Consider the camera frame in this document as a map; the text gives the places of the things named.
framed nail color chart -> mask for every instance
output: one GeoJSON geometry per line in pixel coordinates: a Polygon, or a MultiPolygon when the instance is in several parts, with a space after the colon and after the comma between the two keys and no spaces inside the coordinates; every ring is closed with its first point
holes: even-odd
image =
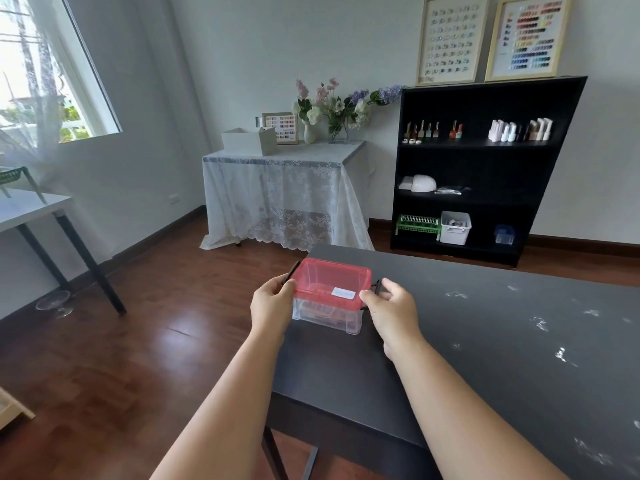
{"type": "Polygon", "coordinates": [[[485,80],[554,77],[572,0],[501,0],[485,80]]]}
{"type": "Polygon", "coordinates": [[[474,82],[489,0],[424,0],[416,86],[474,82]]]}
{"type": "Polygon", "coordinates": [[[265,112],[262,126],[276,128],[277,144],[298,144],[298,117],[292,112],[265,112]]]}

draped table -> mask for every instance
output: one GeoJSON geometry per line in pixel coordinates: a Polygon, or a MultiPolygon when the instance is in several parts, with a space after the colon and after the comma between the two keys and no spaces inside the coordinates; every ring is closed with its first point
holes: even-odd
{"type": "Polygon", "coordinates": [[[318,243],[373,250],[366,142],[278,148],[268,157],[222,150],[203,158],[209,234],[200,247],[256,239],[302,251],[318,243]]]}

window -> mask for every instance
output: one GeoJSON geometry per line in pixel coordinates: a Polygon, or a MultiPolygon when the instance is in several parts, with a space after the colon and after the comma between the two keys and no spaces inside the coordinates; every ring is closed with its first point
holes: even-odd
{"type": "Polygon", "coordinates": [[[0,130],[37,146],[43,126],[60,143],[120,131],[67,1],[0,0],[0,130]]]}

green basket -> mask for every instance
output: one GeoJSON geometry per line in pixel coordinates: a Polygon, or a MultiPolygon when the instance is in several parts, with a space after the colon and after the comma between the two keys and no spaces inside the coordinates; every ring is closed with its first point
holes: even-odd
{"type": "Polygon", "coordinates": [[[22,176],[22,167],[20,168],[0,167],[0,185],[16,182],[20,180],[21,176],[22,176]]]}
{"type": "Polygon", "coordinates": [[[404,214],[400,214],[398,222],[396,222],[396,235],[399,230],[439,234],[440,219],[436,217],[405,216],[404,214]]]}

purple hydrangea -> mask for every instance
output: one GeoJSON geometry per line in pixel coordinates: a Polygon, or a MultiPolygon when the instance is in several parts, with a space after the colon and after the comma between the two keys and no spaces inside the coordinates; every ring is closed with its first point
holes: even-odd
{"type": "Polygon", "coordinates": [[[400,94],[402,93],[402,85],[396,84],[395,86],[391,86],[389,88],[380,88],[380,101],[384,104],[391,104],[398,99],[400,99],[400,94]]]}
{"type": "Polygon", "coordinates": [[[359,100],[364,99],[369,95],[369,90],[364,89],[363,91],[356,91],[351,95],[351,103],[355,106],[359,100]]]}

